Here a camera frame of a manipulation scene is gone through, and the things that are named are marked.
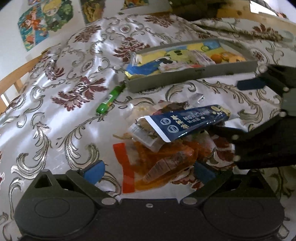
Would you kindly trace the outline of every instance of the barcode label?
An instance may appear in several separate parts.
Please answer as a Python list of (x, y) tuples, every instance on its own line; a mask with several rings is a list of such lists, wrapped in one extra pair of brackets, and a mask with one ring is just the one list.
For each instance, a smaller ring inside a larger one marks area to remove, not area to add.
[(106, 99), (103, 100), (102, 104), (107, 104), (107, 103), (109, 102), (109, 100), (112, 99), (112, 97), (113, 97), (113, 95), (108, 95), (108, 96), (106, 97)]
[(132, 124), (128, 129), (128, 132), (132, 134), (138, 141), (142, 142), (146, 146), (151, 147), (156, 139), (152, 139), (146, 131), (138, 127), (136, 124)]
[(173, 157), (166, 157), (159, 160), (154, 167), (142, 178), (143, 182), (150, 183), (167, 172), (174, 170), (185, 160), (185, 155), (179, 151)]

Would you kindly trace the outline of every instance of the bedspread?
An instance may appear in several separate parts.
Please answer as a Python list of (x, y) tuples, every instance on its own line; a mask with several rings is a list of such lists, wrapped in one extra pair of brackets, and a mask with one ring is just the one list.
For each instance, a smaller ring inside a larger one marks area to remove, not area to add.
[[(106, 95), (124, 80), (131, 53), (161, 44), (218, 37), (246, 47), (258, 59), (258, 71), (267, 64), (295, 66), (295, 36), (249, 20), (203, 19), (188, 22), (177, 16), (118, 15), (99, 20), (75, 33), (67, 42), (52, 47), (24, 84), (21, 95), (0, 117), (0, 240), (17, 240), (20, 233), (14, 209), (32, 179), (44, 168), (54, 174), (84, 168), (103, 160), (106, 173), (99, 188), (116, 198), (178, 198), (202, 186), (192, 168), (162, 188), (122, 194), (122, 167), (112, 145), (112, 135), (127, 128), (127, 104), (155, 104), (160, 100), (184, 101), (195, 92), (205, 95), (204, 105), (225, 104), (237, 116), (230, 122), (244, 130), (256, 128), (279, 112), (281, 98), (271, 89), (239, 91), (236, 82), (254, 73), (186, 81), (137, 94), (127, 89), (109, 112), (96, 116)], [(231, 148), (219, 137), (211, 164), (233, 167)], [(294, 167), (261, 170), (285, 207), (279, 238), (296, 235)]]

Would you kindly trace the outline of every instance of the patterned fabric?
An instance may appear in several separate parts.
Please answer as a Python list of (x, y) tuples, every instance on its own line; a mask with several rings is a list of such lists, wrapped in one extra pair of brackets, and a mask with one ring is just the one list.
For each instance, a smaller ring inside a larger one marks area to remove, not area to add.
[[(267, 64), (295, 64), (295, 36), (293, 41), (285, 42), (283, 34), (249, 20), (203, 19), (190, 23), (176, 16), (157, 19), (120, 15), (94, 22), (66, 43), (52, 47), (30, 73), (23, 93), (0, 117), (0, 240), (15, 241), (20, 237), (14, 209), (43, 168), (65, 173), (100, 158), (106, 164), (106, 173), (97, 186), (118, 199), (181, 199), (201, 188), (203, 184), (188, 168), (160, 189), (123, 195), (122, 168), (112, 148), (122, 140), (112, 135), (127, 129), (123, 116), (129, 102), (137, 105), (185, 101), (195, 92), (205, 95), (204, 105), (220, 104), (231, 110), (235, 118), (227, 125), (251, 130), (277, 115), (281, 103), (281, 98), (269, 88), (236, 88), (238, 80), (252, 78), (254, 73), (191, 80), (137, 94), (126, 89), (104, 116), (96, 116), (96, 108), (124, 79), (125, 63), (132, 51), (218, 37), (253, 53), (260, 73)], [(231, 145), (218, 136), (208, 138), (214, 145), (208, 162), (221, 169), (233, 168)], [(290, 241), (296, 235), (296, 169), (270, 168), (262, 173), (285, 207), (279, 238)]]

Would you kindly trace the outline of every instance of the metal pin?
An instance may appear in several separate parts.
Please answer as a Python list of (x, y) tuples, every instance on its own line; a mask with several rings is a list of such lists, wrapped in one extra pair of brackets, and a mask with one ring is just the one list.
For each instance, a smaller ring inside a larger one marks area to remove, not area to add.
[(280, 117), (285, 117), (286, 115), (287, 115), (287, 113), (284, 112), (284, 111), (282, 111), (282, 112), (279, 113), (279, 116), (280, 116)]
[(233, 135), (233, 136), (231, 137), (231, 139), (233, 139), (234, 141), (236, 141), (236, 140), (239, 139), (239, 135)]
[(194, 205), (197, 203), (197, 200), (194, 197), (186, 197), (182, 201), (186, 205)]
[(116, 203), (116, 200), (112, 197), (106, 197), (102, 200), (102, 204), (104, 205), (114, 205)]
[(234, 156), (233, 161), (239, 161), (241, 159), (240, 156)]

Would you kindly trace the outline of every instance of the red package edge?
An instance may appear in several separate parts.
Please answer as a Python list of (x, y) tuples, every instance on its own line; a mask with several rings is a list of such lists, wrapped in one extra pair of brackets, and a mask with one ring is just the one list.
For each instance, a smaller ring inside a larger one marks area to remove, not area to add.
[(133, 193), (135, 192), (135, 173), (128, 159), (126, 145), (124, 143), (114, 144), (113, 150), (123, 170), (122, 193)]

